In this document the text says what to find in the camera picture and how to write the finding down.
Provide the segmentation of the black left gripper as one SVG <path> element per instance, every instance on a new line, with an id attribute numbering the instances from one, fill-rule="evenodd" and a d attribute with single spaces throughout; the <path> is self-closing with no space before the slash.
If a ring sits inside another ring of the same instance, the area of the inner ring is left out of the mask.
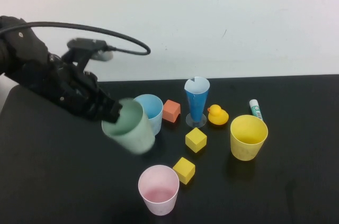
<path id="1" fill-rule="evenodd" d="M 78 117 L 117 123 L 122 104 L 100 89 L 92 72 L 85 71 L 91 59 L 91 53 L 49 54 L 43 65 L 24 66 L 29 75 L 23 85 Z"/>

